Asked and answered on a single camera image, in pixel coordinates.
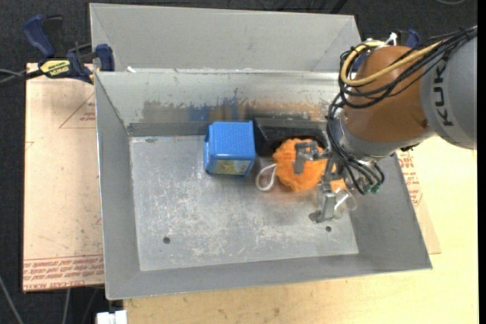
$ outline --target orange object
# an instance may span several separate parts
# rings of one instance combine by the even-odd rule
[[[294,192],[311,189],[320,182],[320,178],[326,168],[326,159],[317,161],[306,161],[304,171],[297,175],[294,173],[295,161],[295,144],[300,142],[311,142],[312,140],[289,139],[286,140],[273,154],[273,160],[276,163],[275,175],[280,182],[290,187]]]

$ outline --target blue clamp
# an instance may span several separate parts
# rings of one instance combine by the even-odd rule
[[[93,72],[84,64],[95,58],[98,58],[101,63],[101,71],[115,70],[115,60],[113,58],[112,50],[106,44],[98,45],[94,52],[86,55],[81,55],[79,53],[80,47],[77,46],[74,49],[68,50],[67,53],[58,56],[58,53],[62,50],[60,48],[62,48],[63,45],[59,42],[59,39],[54,41],[55,44],[53,44],[43,28],[44,22],[44,16],[38,14],[30,18],[22,26],[22,31],[29,43],[38,48],[43,54],[43,59],[37,64],[39,70],[33,75],[34,77],[45,74],[50,78],[70,77],[76,80],[92,83]],[[59,20],[56,21],[57,24],[55,25],[57,36],[60,35],[58,29],[61,26],[58,22]]]

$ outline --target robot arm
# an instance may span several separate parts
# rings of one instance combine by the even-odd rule
[[[434,135],[476,147],[477,34],[471,27],[414,49],[367,40],[343,55],[327,137],[332,170],[349,187],[379,191],[385,177],[377,162]],[[333,179],[323,176],[314,222],[332,215]]]

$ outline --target gray metal tray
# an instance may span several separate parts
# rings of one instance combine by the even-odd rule
[[[319,225],[315,193],[211,176],[216,120],[321,121],[335,73],[144,70],[96,74],[108,299],[274,285],[431,267],[395,157],[358,208]]]

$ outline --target white cable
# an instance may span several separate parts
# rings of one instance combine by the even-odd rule
[[[3,278],[0,275],[0,287],[2,287],[3,294],[5,295],[5,298],[7,299],[8,305],[10,306],[10,309],[12,310],[12,313],[15,315],[15,318],[17,319],[19,324],[24,324],[24,321],[21,318],[21,315],[18,313],[17,308],[15,307],[14,301],[10,297],[10,294],[8,293],[7,287],[3,283]]]
[[[385,45],[389,45],[390,42],[393,42],[393,46],[396,46],[396,39],[398,38],[398,36],[395,34],[395,33],[390,33],[390,36],[388,37],[388,39],[385,41]]]
[[[255,178],[255,185],[257,186],[258,190],[261,190],[262,192],[267,192],[268,190],[272,189],[273,182],[275,181],[275,167],[276,163],[268,165],[267,167],[261,169],[260,172],[257,174],[257,177]],[[268,184],[266,186],[262,187],[260,185],[260,177],[265,171],[269,169],[273,169],[270,180],[268,181]]]

